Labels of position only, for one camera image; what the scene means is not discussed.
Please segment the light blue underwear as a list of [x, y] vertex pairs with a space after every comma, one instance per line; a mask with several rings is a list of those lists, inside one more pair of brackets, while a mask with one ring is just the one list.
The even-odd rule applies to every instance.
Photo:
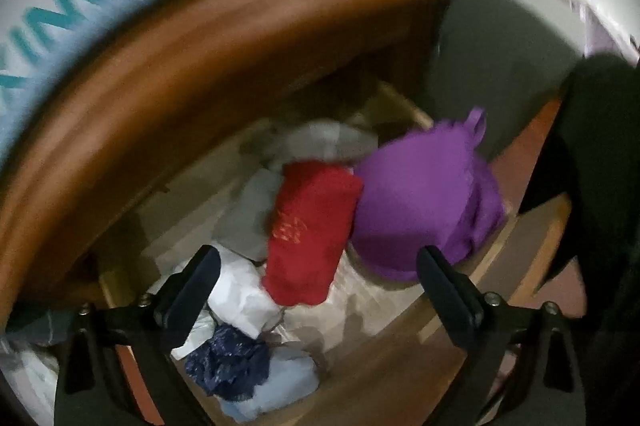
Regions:
[[286, 408], [315, 392], [320, 385], [316, 362], [308, 352], [289, 346], [271, 350], [269, 376], [254, 396], [244, 401], [217, 397], [221, 411], [239, 424]]

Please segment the purple bra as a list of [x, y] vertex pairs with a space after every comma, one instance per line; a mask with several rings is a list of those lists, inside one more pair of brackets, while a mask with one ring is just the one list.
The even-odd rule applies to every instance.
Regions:
[[480, 250], [506, 220], [498, 182], [476, 152], [484, 111], [441, 120], [387, 142], [362, 160], [350, 245], [377, 276], [416, 279], [416, 255], [437, 247], [450, 264]]

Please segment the red underwear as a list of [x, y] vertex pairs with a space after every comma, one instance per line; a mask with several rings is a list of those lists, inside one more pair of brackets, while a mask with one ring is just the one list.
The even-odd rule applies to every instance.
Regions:
[[276, 304], [316, 306], [326, 300], [362, 190], [362, 180], [337, 164], [304, 160], [284, 166], [262, 277]]

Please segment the dark navy lace underwear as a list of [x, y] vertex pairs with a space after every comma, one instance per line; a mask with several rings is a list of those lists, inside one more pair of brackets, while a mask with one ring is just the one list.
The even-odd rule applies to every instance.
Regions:
[[245, 401], [268, 380], [270, 349], [230, 324], [220, 324], [213, 336], [186, 356], [184, 370], [209, 397]]

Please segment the white folded underwear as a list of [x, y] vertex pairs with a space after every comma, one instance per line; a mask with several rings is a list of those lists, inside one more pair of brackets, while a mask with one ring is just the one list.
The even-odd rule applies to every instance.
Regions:
[[176, 361], [184, 359], [212, 338], [219, 324], [230, 324], [256, 339], [273, 330], [282, 319], [283, 309], [262, 287], [254, 264], [218, 242], [210, 245], [220, 253], [219, 279], [186, 341], [171, 350], [171, 357]]

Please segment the wooden drawer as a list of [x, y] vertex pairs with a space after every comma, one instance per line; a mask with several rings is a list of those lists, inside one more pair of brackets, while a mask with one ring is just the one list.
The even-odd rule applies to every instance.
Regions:
[[[106, 302], [130, 304], [212, 240], [244, 183], [280, 151], [284, 136], [316, 118], [311, 101], [306, 90], [280, 105], [107, 231], [94, 248]], [[558, 100], [549, 101], [492, 162], [506, 222], [461, 270], [480, 290], [493, 290], [512, 305], [536, 308], [552, 300], [578, 316], [585, 295], [576, 264], [552, 280], [544, 276], [566, 226], [567, 199], [518, 212], [558, 108]], [[420, 424], [463, 360], [421, 287], [379, 278], [353, 250], [343, 254], [328, 299], [286, 310], [270, 338], [309, 352], [321, 383], [310, 397], [258, 417], [262, 425]]]

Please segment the light grey patterned underwear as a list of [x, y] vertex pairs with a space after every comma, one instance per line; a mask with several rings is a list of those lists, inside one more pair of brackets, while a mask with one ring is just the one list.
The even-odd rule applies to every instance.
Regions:
[[271, 214], [282, 182], [277, 172], [258, 169], [217, 221], [214, 240], [250, 261], [265, 261]]

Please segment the white floral bedsheet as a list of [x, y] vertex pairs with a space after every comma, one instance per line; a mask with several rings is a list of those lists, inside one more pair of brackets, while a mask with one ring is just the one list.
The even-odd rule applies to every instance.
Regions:
[[52, 426], [58, 360], [37, 346], [2, 338], [1, 372], [36, 424]]

